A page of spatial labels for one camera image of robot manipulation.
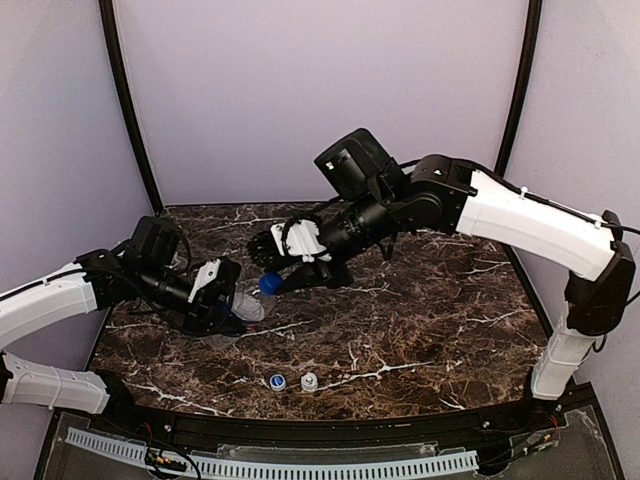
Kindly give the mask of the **blue white Pocari cap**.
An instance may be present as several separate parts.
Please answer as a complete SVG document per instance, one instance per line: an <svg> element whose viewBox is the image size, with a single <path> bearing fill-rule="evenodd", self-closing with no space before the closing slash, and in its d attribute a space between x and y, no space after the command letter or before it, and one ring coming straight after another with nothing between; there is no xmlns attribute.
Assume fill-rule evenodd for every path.
<svg viewBox="0 0 640 480"><path fill-rule="evenodd" d="M273 391L282 391L286 388L287 382L284 375L276 373L269 378L269 387Z"/></svg>

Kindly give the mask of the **white bottle cap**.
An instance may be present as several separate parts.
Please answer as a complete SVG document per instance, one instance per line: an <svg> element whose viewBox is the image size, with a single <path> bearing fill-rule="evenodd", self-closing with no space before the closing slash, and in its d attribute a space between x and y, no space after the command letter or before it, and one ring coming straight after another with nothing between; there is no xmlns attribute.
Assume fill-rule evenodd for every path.
<svg viewBox="0 0 640 480"><path fill-rule="evenodd" d="M304 392L314 392L318 389L318 378L313 372L307 372L300 378L300 385Z"/></svg>

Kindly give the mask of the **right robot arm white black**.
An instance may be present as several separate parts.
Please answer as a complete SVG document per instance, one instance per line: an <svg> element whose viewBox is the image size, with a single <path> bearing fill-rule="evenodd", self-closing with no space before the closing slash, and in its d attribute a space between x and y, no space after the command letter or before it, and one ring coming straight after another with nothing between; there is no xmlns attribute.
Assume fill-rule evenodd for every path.
<svg viewBox="0 0 640 480"><path fill-rule="evenodd" d="M347 208L328 221L302 213L270 229L280 265L299 262L282 291L345 285L347 261L421 229L485 238L545 258L565 267L569 279L566 314L531 374L531 395L544 401L563 394L594 341L620 324L636 263L614 213L573 210L461 158L428 155L405 173L364 128L327 148L315 164Z"/></svg>

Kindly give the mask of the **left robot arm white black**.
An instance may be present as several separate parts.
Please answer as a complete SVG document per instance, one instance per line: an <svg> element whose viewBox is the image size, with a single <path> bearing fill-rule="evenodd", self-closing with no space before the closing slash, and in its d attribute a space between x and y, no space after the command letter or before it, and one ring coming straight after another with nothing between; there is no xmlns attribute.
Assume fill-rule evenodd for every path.
<svg viewBox="0 0 640 480"><path fill-rule="evenodd" d="M139 300L179 333L196 338L240 336L233 313L240 265L225 257L173 267L188 248L170 219L142 217L132 236L111 250L77 257L43 278L1 296L1 401L100 415L133 397L109 371L73 371L22 359L6 348L71 317Z"/></svg>

